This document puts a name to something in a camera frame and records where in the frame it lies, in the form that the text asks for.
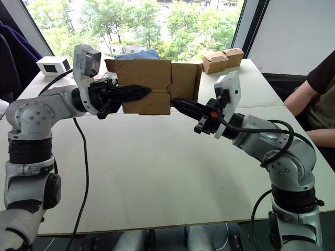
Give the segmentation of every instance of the cardboard box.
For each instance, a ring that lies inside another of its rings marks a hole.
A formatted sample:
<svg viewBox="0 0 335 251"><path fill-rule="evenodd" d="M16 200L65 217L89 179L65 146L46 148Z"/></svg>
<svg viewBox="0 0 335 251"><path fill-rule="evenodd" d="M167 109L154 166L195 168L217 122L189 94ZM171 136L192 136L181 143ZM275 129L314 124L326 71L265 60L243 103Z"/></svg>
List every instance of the cardboard box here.
<svg viewBox="0 0 335 251"><path fill-rule="evenodd" d="M152 89L141 100L122 104L124 113L169 115L171 99L198 99L202 72L199 64L154 59L105 62L107 70L117 74L119 86L142 85Z"/></svg>
<svg viewBox="0 0 335 251"><path fill-rule="evenodd" d="M222 72L226 69L227 65L228 58L222 51L204 57L203 69L207 74Z"/></svg>
<svg viewBox="0 0 335 251"><path fill-rule="evenodd" d="M244 52L240 48L224 50L223 52L228 58L227 67L234 67L240 65L244 55Z"/></svg>

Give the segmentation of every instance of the white cable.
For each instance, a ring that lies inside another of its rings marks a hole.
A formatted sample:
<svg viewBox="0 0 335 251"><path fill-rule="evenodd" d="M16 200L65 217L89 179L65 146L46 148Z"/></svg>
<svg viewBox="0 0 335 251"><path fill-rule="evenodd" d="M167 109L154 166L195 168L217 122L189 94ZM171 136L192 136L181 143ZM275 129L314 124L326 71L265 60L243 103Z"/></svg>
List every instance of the white cable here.
<svg viewBox="0 0 335 251"><path fill-rule="evenodd" d="M55 237L52 239L52 241L49 243L49 245L43 250L43 251L47 251L47 249L51 246L51 244L53 243Z"/></svg>
<svg viewBox="0 0 335 251"><path fill-rule="evenodd" d="M222 247L220 247L220 248L216 248L215 250L222 250L222 249L224 249L225 246L226 246L227 243L228 243L228 239L229 239L229 229L228 229L228 224L227 224L227 223L226 223L226 227L227 227L227 239L226 239L226 241L225 241L225 243L224 243L224 245L223 245Z"/></svg>

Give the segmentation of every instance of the person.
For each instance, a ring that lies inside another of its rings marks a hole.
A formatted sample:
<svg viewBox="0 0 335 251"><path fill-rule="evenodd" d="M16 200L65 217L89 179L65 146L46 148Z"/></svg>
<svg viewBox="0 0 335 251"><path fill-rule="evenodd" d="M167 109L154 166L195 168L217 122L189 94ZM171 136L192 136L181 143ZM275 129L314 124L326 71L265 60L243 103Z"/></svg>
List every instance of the person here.
<svg viewBox="0 0 335 251"><path fill-rule="evenodd" d="M274 89L335 172L335 51L294 92Z"/></svg>

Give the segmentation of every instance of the floor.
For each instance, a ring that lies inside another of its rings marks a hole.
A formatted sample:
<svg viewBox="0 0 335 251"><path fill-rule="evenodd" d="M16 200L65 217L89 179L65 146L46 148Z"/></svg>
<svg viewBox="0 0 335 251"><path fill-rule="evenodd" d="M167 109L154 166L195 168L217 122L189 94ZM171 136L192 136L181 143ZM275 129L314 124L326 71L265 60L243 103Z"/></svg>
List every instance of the floor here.
<svg viewBox="0 0 335 251"><path fill-rule="evenodd" d="M335 250L335 212L326 212L320 215L323 235L324 250ZM227 229L225 224L212 224L205 226L209 235L213 238L216 248L221 248L226 241ZM245 223L230 223L229 241L227 245L221 249L226 250L240 250L234 247L233 237L239 235L244 251L255 250L252 241L250 240L251 224ZM256 221L255 232L262 250L271 250L267 220ZM107 251L112 250L120 237L120 232L104 233L104 234L89 234L80 235L71 247L71 251ZM172 227L168 229L155 230L155 251L186 251L184 245L184 228ZM92 247L92 243L98 238L98 245L96 249ZM45 248L52 241L52 237L38 237L34 243L34 251L44 251ZM56 238L47 251L65 250L69 241L67 237Z"/></svg>

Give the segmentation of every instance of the metal cylinder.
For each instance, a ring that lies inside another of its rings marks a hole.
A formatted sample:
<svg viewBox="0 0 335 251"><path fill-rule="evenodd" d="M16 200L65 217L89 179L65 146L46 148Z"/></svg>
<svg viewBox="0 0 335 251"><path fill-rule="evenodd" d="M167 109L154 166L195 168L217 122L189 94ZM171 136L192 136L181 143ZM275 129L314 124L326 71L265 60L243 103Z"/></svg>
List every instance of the metal cylinder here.
<svg viewBox="0 0 335 251"><path fill-rule="evenodd" d="M147 230L124 232L113 251L143 251L147 233Z"/></svg>
<svg viewBox="0 0 335 251"><path fill-rule="evenodd" d="M204 226L190 226L187 251L215 251L214 244Z"/></svg>

